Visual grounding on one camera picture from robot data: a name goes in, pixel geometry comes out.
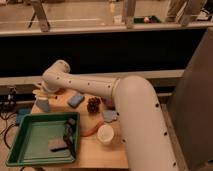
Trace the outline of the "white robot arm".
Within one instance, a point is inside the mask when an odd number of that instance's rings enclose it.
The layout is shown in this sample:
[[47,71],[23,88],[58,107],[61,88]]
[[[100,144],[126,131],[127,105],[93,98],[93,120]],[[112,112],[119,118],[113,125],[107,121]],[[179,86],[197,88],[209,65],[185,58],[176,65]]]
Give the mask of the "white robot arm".
[[180,171],[157,94],[141,76],[110,78],[73,75],[64,60],[42,75],[42,89],[70,88],[110,99],[119,114],[130,171]]

